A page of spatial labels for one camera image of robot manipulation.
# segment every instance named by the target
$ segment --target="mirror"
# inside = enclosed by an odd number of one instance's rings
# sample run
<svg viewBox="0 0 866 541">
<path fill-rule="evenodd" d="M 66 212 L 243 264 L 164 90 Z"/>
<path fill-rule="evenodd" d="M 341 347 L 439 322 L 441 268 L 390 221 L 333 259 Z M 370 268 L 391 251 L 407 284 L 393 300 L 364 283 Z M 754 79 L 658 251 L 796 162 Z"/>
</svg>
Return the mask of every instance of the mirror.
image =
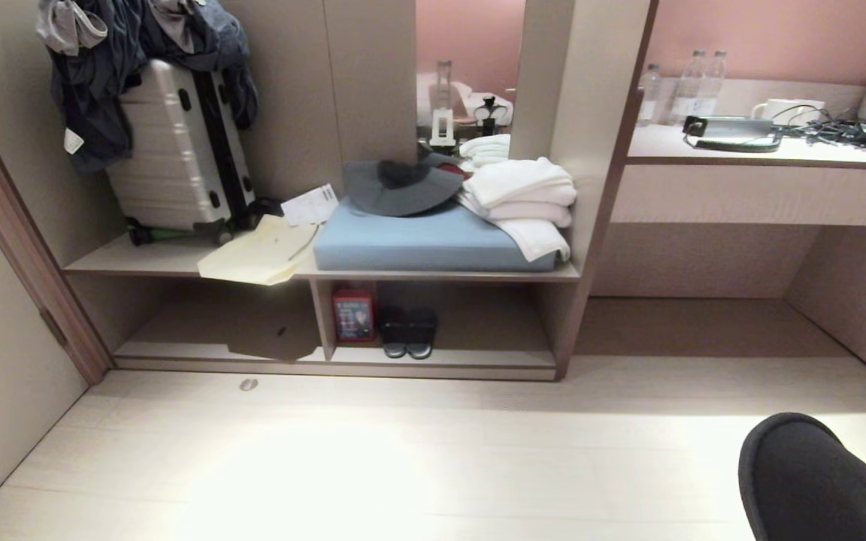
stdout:
<svg viewBox="0 0 866 541">
<path fill-rule="evenodd" d="M 526 0 L 416 0 L 420 140 L 443 148 L 510 133 L 525 5 Z"/>
</svg>

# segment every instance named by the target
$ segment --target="red box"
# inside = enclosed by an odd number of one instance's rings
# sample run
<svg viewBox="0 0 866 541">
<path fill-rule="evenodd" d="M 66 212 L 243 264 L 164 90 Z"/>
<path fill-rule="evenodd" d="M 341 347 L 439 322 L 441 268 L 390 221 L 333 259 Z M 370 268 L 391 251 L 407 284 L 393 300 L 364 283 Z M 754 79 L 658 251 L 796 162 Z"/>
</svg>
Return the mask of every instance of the red box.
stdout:
<svg viewBox="0 0 866 541">
<path fill-rule="evenodd" d="M 376 339 L 374 296 L 365 290 L 340 290 L 333 294 L 336 339 L 340 342 L 372 342 Z"/>
</svg>

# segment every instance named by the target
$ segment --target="white mug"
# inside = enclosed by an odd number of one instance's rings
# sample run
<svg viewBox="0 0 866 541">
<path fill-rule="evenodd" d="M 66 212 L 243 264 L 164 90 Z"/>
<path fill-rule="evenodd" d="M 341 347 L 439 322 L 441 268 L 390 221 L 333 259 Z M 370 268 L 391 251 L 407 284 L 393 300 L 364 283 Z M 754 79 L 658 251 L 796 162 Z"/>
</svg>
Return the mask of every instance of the white mug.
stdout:
<svg viewBox="0 0 866 541">
<path fill-rule="evenodd" d="M 821 112 L 818 109 L 824 109 L 824 105 L 824 102 L 812 99 L 771 98 L 767 102 L 753 107 L 750 111 L 750 117 L 753 119 L 773 119 L 774 124 L 782 126 L 806 126 L 811 120 L 820 119 Z M 757 116 L 757 110 L 761 109 L 763 113 Z"/>
</svg>

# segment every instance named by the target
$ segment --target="blue cushion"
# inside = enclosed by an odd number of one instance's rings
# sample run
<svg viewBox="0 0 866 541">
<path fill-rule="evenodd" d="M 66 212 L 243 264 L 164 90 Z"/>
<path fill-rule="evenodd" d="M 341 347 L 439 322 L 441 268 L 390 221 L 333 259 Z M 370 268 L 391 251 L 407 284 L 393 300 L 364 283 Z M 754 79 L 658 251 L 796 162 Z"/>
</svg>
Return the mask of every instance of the blue cushion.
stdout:
<svg viewBox="0 0 866 541">
<path fill-rule="evenodd" d="M 313 245 L 322 271 L 552 271 L 556 254 L 528 263 L 513 239 L 458 203 L 409 218 L 375 216 L 344 199 Z"/>
</svg>

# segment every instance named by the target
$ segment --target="gray hat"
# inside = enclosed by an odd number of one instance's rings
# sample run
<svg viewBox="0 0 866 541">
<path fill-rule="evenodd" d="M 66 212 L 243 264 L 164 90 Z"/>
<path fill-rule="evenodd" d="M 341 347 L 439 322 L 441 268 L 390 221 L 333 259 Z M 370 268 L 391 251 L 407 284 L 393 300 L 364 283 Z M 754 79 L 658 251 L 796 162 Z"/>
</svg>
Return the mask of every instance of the gray hat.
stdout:
<svg viewBox="0 0 866 541">
<path fill-rule="evenodd" d="M 463 175 L 430 165 L 347 162 L 347 194 L 357 207 L 381 216 L 409 216 L 446 202 L 463 186 Z"/>
</svg>

